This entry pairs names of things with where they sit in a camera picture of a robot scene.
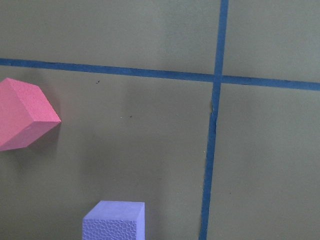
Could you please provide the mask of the purple foam block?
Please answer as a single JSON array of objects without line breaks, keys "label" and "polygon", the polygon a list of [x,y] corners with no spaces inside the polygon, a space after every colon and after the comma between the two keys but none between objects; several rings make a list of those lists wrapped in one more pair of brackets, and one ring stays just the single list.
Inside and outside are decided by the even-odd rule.
[{"label": "purple foam block", "polygon": [[82,220],[83,240],[144,240],[145,203],[100,201]]}]

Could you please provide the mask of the red foam block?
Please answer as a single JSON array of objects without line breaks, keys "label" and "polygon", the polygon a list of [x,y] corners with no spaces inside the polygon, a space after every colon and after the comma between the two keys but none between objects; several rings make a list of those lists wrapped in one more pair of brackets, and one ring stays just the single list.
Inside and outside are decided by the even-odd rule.
[{"label": "red foam block", "polygon": [[0,82],[0,150],[28,147],[61,123],[39,86],[5,78]]}]

